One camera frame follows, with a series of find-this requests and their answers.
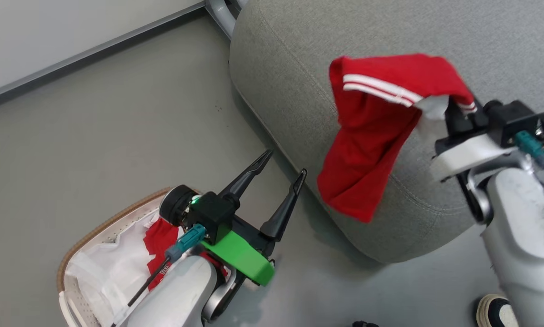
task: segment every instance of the white stripe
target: white stripe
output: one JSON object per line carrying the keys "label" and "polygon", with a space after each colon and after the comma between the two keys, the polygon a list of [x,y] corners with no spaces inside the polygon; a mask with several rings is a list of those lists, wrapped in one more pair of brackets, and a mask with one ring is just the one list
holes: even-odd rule
{"label": "white stripe", "polygon": [[58,301],[60,302],[60,309],[62,310],[62,315],[64,316],[64,319],[66,319],[66,323],[68,324],[68,327],[78,327],[76,321],[74,320],[74,316],[70,313],[70,307],[68,307],[68,302],[66,301],[66,296],[64,295],[64,291],[60,292]]}
{"label": "white stripe", "polygon": [[68,303],[70,304],[70,308],[72,308],[72,311],[74,311],[74,314],[76,315],[76,318],[78,318],[78,321],[80,322],[81,326],[88,326],[84,318],[82,318],[82,314],[80,311],[78,311],[78,308],[76,307],[76,304],[74,304],[74,301],[72,301],[71,298],[68,298]]}
{"label": "white stripe", "polygon": [[372,95],[375,95],[376,97],[380,97],[381,99],[385,99],[389,102],[393,102],[394,104],[401,104],[401,105],[404,105],[406,106],[407,108],[413,106],[413,102],[407,100],[407,99],[403,99],[403,98],[400,98],[400,97],[394,97],[390,94],[387,94],[383,91],[379,91],[378,89],[374,89],[372,87],[368,87],[366,85],[360,85],[360,84],[357,84],[357,83],[346,83],[345,85],[343,85],[343,89],[344,91],[351,91],[352,89],[356,90],[356,91],[361,91],[361,92],[365,92],[365,93],[368,93],[368,94],[372,94]]}
{"label": "white stripe", "polygon": [[473,102],[470,103],[469,105],[457,104],[457,106],[459,106],[461,109],[467,110],[467,111],[472,111],[472,110],[476,109],[476,104],[473,103]]}
{"label": "white stripe", "polygon": [[356,82],[361,83],[365,85],[369,85],[372,87],[376,87],[378,89],[382,89],[383,91],[387,91],[389,93],[396,94],[399,97],[406,97],[407,99],[411,100],[413,103],[421,101],[423,97],[415,92],[409,91],[408,89],[405,89],[404,87],[400,87],[399,85],[395,85],[393,83],[383,81],[380,79],[376,79],[375,77],[360,75],[360,74],[346,74],[343,76],[343,83],[347,82]]}

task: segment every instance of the red cloth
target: red cloth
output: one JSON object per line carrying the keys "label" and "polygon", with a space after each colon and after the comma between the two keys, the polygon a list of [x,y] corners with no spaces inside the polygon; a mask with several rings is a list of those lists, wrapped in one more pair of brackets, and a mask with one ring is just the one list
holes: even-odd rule
{"label": "red cloth", "polygon": [[476,110],[474,98],[447,60],[425,54],[342,57],[330,64],[329,75],[341,129],[318,188],[336,211],[369,222],[401,146],[421,117],[413,105],[448,95],[467,113]]}
{"label": "red cloth", "polygon": [[[151,274],[154,273],[155,270],[159,268],[159,265],[161,265],[161,263],[165,260],[166,249],[176,244],[178,234],[179,228],[174,227],[162,218],[159,218],[158,221],[155,222],[149,228],[149,230],[147,230],[143,241],[145,242],[145,246],[147,246],[149,254],[155,255],[155,257],[149,261],[149,263],[147,263],[147,267],[149,267]],[[151,281],[149,284],[149,290],[155,288],[158,283],[162,281],[168,267],[166,269],[162,269],[157,277]]]}

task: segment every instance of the gray floor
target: gray floor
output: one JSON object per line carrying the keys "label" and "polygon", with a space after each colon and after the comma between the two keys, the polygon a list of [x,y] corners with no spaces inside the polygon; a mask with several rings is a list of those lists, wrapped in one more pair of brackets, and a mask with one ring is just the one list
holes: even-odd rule
{"label": "gray floor", "polygon": [[[208,16],[0,105],[0,326],[62,326],[55,274],[100,222],[166,186],[219,190],[269,137],[235,95],[229,42]],[[259,225],[295,173],[277,154],[244,195]],[[382,266],[346,242],[308,191],[266,288],[247,284],[214,326],[472,326],[498,288],[472,228]]]}

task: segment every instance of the white wall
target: white wall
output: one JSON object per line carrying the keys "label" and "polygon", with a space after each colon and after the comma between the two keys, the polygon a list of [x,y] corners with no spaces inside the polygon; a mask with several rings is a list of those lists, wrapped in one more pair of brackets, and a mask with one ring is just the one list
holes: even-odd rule
{"label": "white wall", "polygon": [[201,0],[0,0],[0,93],[202,4]]}

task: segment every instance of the white cloth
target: white cloth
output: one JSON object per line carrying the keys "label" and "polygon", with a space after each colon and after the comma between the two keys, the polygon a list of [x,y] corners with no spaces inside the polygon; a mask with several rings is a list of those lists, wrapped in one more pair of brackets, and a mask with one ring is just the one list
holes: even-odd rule
{"label": "white cloth", "polygon": [[[128,226],[116,242],[97,244],[79,251],[68,264],[68,274],[77,278],[82,296],[104,326],[110,326],[137,290],[149,278],[147,263],[153,259],[143,242],[158,210]],[[143,299],[146,290],[139,299]]]}

